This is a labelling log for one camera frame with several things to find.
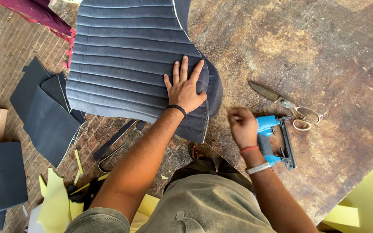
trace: red thread bracelet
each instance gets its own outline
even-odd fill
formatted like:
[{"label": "red thread bracelet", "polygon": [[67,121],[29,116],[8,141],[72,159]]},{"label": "red thread bracelet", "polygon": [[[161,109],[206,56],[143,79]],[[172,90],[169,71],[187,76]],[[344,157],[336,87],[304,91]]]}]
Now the red thread bracelet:
[{"label": "red thread bracelet", "polygon": [[249,147],[246,147],[246,148],[244,148],[244,149],[242,149],[242,150],[240,151],[240,154],[243,154],[244,152],[249,151],[249,150],[252,150],[252,149],[256,149],[256,150],[258,150],[259,147],[258,147],[258,146],[249,146]]}]

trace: silver bangle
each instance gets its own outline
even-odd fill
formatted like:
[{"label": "silver bangle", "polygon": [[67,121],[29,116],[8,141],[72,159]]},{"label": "silver bangle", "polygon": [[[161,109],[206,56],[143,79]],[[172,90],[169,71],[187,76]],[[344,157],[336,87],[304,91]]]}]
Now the silver bangle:
[{"label": "silver bangle", "polygon": [[258,165],[258,166],[246,169],[245,172],[247,172],[247,174],[250,175],[250,174],[254,174],[256,172],[262,171],[262,170],[264,170],[266,168],[269,168],[269,167],[271,167],[270,163],[269,162],[265,162],[262,165]]}]

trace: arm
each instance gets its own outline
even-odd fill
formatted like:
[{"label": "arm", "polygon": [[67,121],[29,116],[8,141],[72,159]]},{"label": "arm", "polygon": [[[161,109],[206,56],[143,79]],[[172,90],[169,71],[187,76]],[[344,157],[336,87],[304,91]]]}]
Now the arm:
[{"label": "arm", "polygon": [[[188,113],[205,101],[207,98],[205,92],[196,94],[196,82],[203,65],[204,61],[201,60],[188,80],[187,56],[182,60],[181,74],[179,74],[179,62],[175,62],[174,85],[169,82],[168,75],[164,75],[169,104],[177,104]],[[183,118],[183,113],[176,108],[165,110],[148,132],[113,168],[90,208],[104,207],[118,210],[131,223],[156,176],[169,140]]]},{"label": "arm", "polygon": [[[246,108],[228,111],[228,121],[234,141],[240,150],[257,145],[258,124]],[[261,165],[266,160],[260,150],[248,150],[242,154],[248,168]],[[264,169],[250,175],[257,201],[262,213],[278,233],[317,232],[303,209],[280,182],[271,169]]]}]

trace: right hand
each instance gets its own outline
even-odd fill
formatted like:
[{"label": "right hand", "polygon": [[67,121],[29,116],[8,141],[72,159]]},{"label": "right hand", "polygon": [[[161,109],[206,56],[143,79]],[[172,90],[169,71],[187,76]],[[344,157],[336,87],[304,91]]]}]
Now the right hand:
[{"label": "right hand", "polygon": [[240,151],[247,147],[257,146],[259,124],[248,108],[235,107],[228,111],[228,122],[231,134]]}]

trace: scissor handle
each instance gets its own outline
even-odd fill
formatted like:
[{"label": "scissor handle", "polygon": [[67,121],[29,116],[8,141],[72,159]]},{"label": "scissor handle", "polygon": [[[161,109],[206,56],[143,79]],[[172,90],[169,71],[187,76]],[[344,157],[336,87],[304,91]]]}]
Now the scissor handle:
[{"label": "scissor handle", "polygon": [[[304,128],[300,128],[296,125],[296,123],[299,122],[300,125],[303,125],[303,124],[306,124],[306,127]],[[305,130],[309,130],[311,127],[312,127],[312,124],[310,124],[309,122],[305,121],[304,119],[294,119],[293,120],[293,126],[297,129],[297,130],[300,130],[300,131],[305,131]]]},{"label": "scissor handle", "polygon": [[[299,108],[305,108],[305,109],[307,109],[307,110],[310,110],[310,111],[312,111],[317,117],[318,117],[318,120],[317,121],[314,121],[314,120],[312,120],[312,119],[310,119],[308,116],[305,116],[305,115],[303,115],[301,112],[299,112],[298,111],[298,109]],[[292,111],[292,113],[293,113],[293,115],[295,115],[295,117],[296,118],[300,118],[300,119],[303,119],[303,120],[305,120],[305,119],[308,119],[309,121],[311,121],[311,122],[313,122],[313,123],[316,123],[316,124],[319,124],[320,123],[320,119],[323,117],[323,115],[322,114],[319,114],[319,113],[317,113],[315,110],[313,110],[313,109],[311,109],[311,108],[308,108],[308,107],[294,107],[293,108],[300,116],[302,116],[302,117],[298,117],[296,114],[294,114],[294,112]]]}]

